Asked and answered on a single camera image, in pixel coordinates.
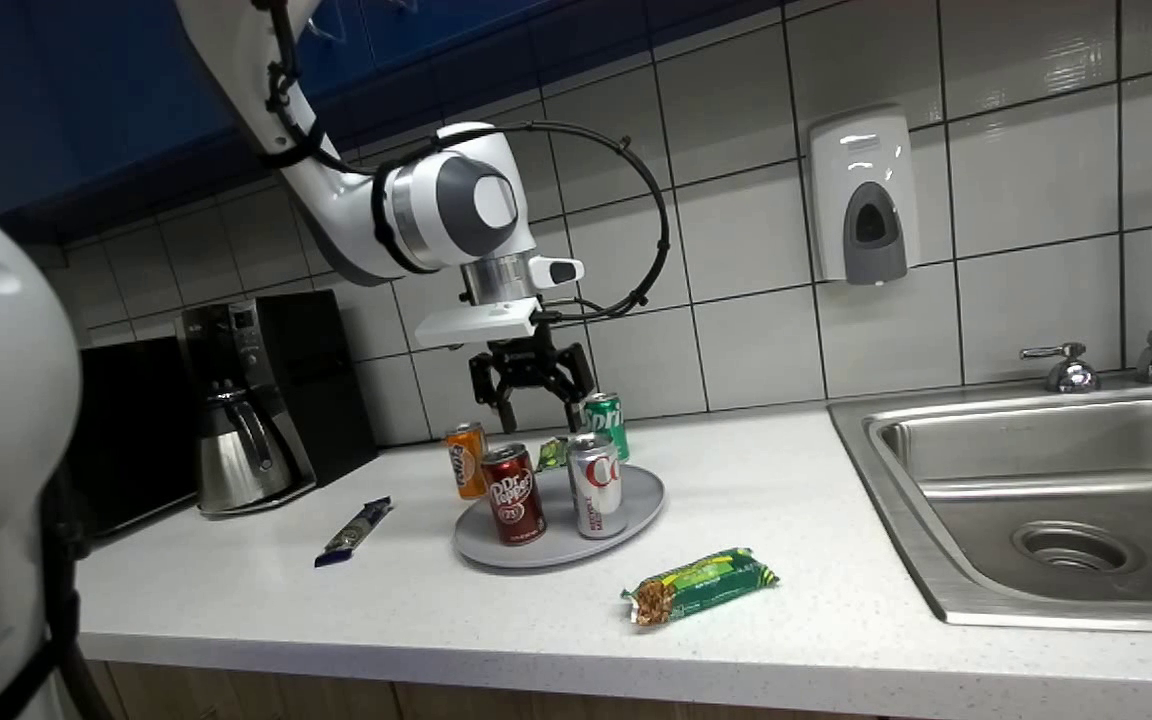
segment coffee maker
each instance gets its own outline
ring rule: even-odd
[[[203,516],[278,507],[380,452],[332,292],[193,306],[183,347],[207,405]]]

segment countertop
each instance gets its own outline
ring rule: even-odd
[[[613,556],[502,577],[450,553],[442,446],[385,452],[248,521],[177,511],[79,565],[90,660],[883,716],[1152,716],[1152,635],[949,626],[829,410],[632,422],[665,516]],[[311,566],[370,495],[397,511]],[[632,632],[621,588],[753,547],[778,588]]]

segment white soap dispenser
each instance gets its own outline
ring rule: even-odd
[[[909,119],[895,109],[810,129],[818,280],[887,283],[919,263]]]

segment silver tray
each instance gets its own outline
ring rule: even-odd
[[[665,507],[665,483],[656,471],[621,462],[621,483],[623,483],[621,511],[628,524],[617,534],[600,534],[600,541],[576,534],[576,503],[572,503],[566,471],[549,468],[534,474],[534,492],[541,492],[544,521],[549,521],[544,534],[534,534],[532,545],[500,545],[491,503],[482,495],[456,521],[450,547],[472,565],[502,566],[502,570],[541,570],[541,566],[563,566],[563,565],[604,556],[637,541]]]

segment sink basin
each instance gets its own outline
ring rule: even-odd
[[[1152,626],[1152,389],[831,421],[937,615]]]

